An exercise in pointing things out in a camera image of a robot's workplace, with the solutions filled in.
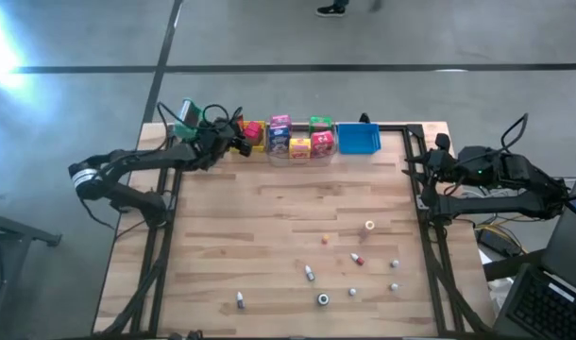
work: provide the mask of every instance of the wooden table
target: wooden table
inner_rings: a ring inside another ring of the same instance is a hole
[[[423,126],[428,147],[436,133],[448,133],[445,122]],[[162,136],[161,124],[146,124],[139,147],[153,148]],[[406,168],[402,137],[383,133],[381,144],[372,156],[337,154],[327,167],[273,167],[262,154],[247,159],[228,153],[208,173],[185,173],[159,335],[193,330],[241,337],[436,335],[411,184],[400,172]],[[158,173],[135,172],[129,183],[149,190]],[[119,230],[140,220],[137,212],[124,215]],[[357,233],[366,220],[376,228],[360,244]],[[139,227],[116,242],[95,331],[107,327],[135,292],[146,234],[146,227]],[[324,234],[330,236],[327,245],[320,242]],[[494,315],[470,225],[450,226],[448,243],[459,290],[491,325]],[[365,264],[356,265],[351,252]],[[400,265],[391,268],[395,259]],[[305,264],[315,281],[306,279]],[[399,289],[390,291],[391,283]],[[355,297],[347,293],[351,287]],[[236,306],[238,291],[244,310]],[[315,302],[322,292],[330,296],[326,307]]]

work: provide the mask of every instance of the gray concrete floor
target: gray concrete floor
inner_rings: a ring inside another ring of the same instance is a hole
[[[345,18],[315,17],[327,2],[186,1],[168,64],[576,62],[573,0],[385,0],[377,12],[369,11],[371,1],[354,0]],[[0,1],[0,61],[155,66],[172,5]],[[112,234],[83,211],[66,169],[135,146],[154,78],[64,72],[0,76],[0,214],[63,233],[56,248],[31,248],[0,339],[90,332]],[[513,150],[555,176],[576,175],[576,71],[165,75],[159,98],[178,107],[183,96],[244,106],[252,119],[355,120],[365,111],[377,121],[445,120],[456,149],[499,145],[502,132],[529,112]],[[106,202],[90,205],[115,224]],[[509,227],[537,249],[553,222]]]

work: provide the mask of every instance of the person's foot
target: person's foot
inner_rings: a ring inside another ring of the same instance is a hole
[[[320,17],[330,18],[330,17],[342,17],[345,15],[345,8],[337,7],[335,5],[327,6],[324,8],[318,8],[315,14]]]

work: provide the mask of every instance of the blue bin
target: blue bin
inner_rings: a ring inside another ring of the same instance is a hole
[[[381,149],[378,124],[341,123],[338,125],[338,149],[342,154],[371,155]]]

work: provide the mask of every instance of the laptop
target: laptop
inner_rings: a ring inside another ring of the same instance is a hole
[[[576,183],[540,264],[519,268],[494,331],[535,339],[576,339]]]

